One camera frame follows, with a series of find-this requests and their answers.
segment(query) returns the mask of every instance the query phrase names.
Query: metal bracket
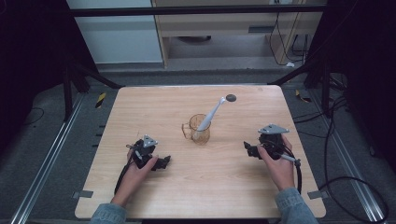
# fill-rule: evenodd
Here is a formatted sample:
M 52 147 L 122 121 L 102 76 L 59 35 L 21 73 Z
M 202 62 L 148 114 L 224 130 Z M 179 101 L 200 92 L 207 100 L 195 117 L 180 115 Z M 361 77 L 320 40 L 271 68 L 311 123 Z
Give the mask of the metal bracket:
M 289 129 L 279 127 L 275 124 L 270 124 L 268 126 L 259 129 L 259 133 L 264 133 L 264 134 L 277 134 L 277 133 L 288 133 L 288 132 Z
M 148 135 L 145 134 L 145 136 L 143 137 L 143 147 L 152 147 L 157 144 L 158 142 L 150 138 Z
M 91 198 L 92 195 L 93 195 L 93 191 L 89 191 L 89 190 L 75 191 L 73 192 L 72 198 L 74 199 Z
M 312 191 L 312 192 L 308 192 L 308 197 L 310 200 L 316 199 L 316 198 L 329 198 L 329 193 L 327 191 Z

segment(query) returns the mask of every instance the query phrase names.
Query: cabinet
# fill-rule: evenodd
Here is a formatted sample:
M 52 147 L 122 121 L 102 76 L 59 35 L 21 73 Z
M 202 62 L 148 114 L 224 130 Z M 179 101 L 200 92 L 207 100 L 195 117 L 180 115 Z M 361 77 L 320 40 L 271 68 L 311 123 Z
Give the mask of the cabinet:
M 154 7 L 238 6 L 269 5 L 270 0 L 151 0 Z M 292 0 L 293 4 L 319 4 L 326 0 Z M 321 12 L 210 14 L 210 15 L 159 15 L 155 16 L 158 35 L 167 65 L 170 38 L 175 36 L 206 35 L 257 35 L 249 28 L 261 27 L 271 34 L 271 46 L 279 63 L 286 61 L 285 52 L 296 35 L 313 35 L 318 27 Z M 273 29 L 278 20 L 277 29 Z
M 67 0 L 72 9 L 151 7 L 150 0 Z M 153 16 L 76 17 L 78 28 L 99 70 L 161 63 Z

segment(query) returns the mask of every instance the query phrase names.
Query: finger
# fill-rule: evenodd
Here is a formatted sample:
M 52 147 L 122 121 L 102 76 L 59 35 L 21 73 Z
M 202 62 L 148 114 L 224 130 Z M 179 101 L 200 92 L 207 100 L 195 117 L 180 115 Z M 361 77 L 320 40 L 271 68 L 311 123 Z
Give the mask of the finger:
M 268 155 L 267 150 L 265 150 L 265 148 L 262 147 L 262 145 L 257 145 L 257 150 L 259 151 L 259 154 L 262 157 L 262 159 L 265 161 L 265 163 L 267 163 L 269 160 L 272 159 L 270 155 Z
M 285 134 L 281 134 L 281 136 L 282 136 L 283 143 L 291 151 L 291 143 L 289 142 L 288 138 L 285 136 Z
M 155 157 L 149 159 L 148 163 L 146 163 L 146 165 L 142 168 L 142 170 L 145 170 L 145 171 L 151 170 L 151 168 L 154 167 L 157 160 L 158 160 L 158 156 L 155 156 Z

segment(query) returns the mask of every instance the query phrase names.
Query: human hand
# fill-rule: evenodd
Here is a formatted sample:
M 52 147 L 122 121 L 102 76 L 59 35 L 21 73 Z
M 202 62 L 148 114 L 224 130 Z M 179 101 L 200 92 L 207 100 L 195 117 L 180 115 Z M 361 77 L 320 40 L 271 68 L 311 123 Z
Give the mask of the human hand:
M 282 140 L 286 147 L 291 150 L 291 143 L 282 134 Z M 257 149 L 260 153 L 260 156 L 264 160 L 267 165 L 268 170 L 270 171 L 271 178 L 276 184 L 279 191 L 287 188 L 294 188 L 294 172 L 293 172 L 293 163 L 291 161 L 280 158 L 279 160 L 274 161 L 267 153 L 264 147 L 261 145 L 257 145 Z
M 127 159 L 129 160 L 131 156 L 132 150 L 129 150 Z M 136 164 L 132 163 L 121 180 L 120 187 L 111 202 L 118 204 L 121 207 L 125 207 L 131 195 L 139 188 L 157 160 L 158 156 L 151 158 L 141 169 L 139 169 Z

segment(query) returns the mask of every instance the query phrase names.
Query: sleeve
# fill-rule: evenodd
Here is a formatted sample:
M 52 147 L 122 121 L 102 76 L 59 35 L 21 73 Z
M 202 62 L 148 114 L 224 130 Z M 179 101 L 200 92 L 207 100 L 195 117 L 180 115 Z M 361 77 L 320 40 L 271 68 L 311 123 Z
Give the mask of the sleeve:
M 90 224 L 118 224 L 124 223 L 125 219 L 126 211 L 124 208 L 114 203 L 102 203 L 93 214 Z
M 276 195 L 276 205 L 284 224 L 318 223 L 296 188 L 280 191 Z

